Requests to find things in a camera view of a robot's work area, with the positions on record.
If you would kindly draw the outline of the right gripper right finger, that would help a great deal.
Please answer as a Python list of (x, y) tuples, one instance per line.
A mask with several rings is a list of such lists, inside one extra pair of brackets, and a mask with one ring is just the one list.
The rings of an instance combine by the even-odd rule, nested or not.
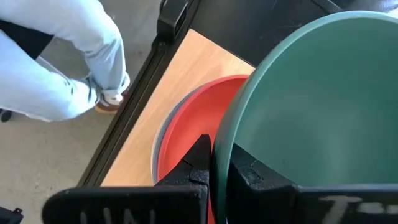
[(397, 185), (299, 186), (235, 144), (226, 219), (244, 224), (397, 224)]

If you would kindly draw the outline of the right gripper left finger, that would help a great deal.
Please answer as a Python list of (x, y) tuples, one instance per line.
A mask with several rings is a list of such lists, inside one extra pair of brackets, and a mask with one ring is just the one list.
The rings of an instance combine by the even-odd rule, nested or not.
[(45, 202), (42, 220), (45, 224), (207, 224), (211, 150), (210, 137), (200, 136), (154, 186), (60, 191)]

